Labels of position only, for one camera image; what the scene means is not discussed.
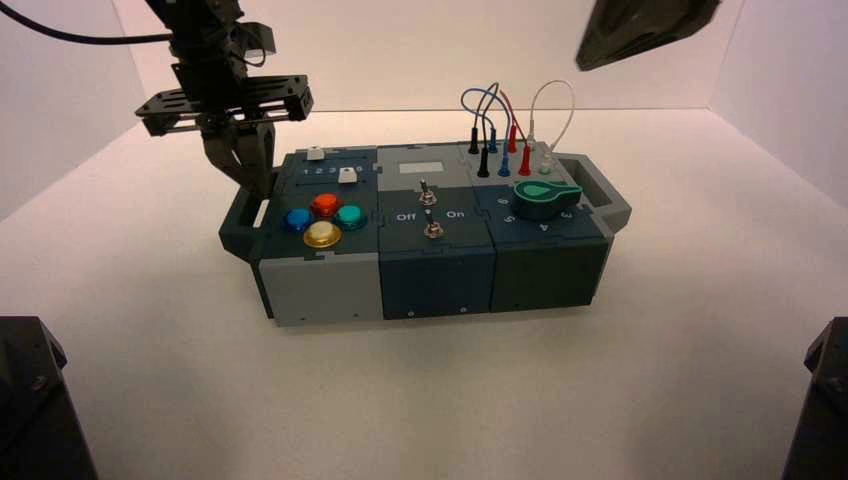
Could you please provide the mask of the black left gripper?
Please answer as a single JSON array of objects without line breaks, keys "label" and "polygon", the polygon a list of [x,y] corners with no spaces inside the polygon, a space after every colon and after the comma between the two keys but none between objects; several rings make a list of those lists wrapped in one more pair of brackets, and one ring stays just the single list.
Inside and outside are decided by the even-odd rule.
[{"label": "black left gripper", "polygon": [[[256,198],[273,187],[276,121],[303,121],[314,98],[305,75],[254,76],[269,51],[253,36],[224,36],[207,44],[172,45],[172,65],[180,87],[153,95],[135,114],[152,136],[202,131],[210,163]],[[239,129],[226,127],[250,125]]]}]

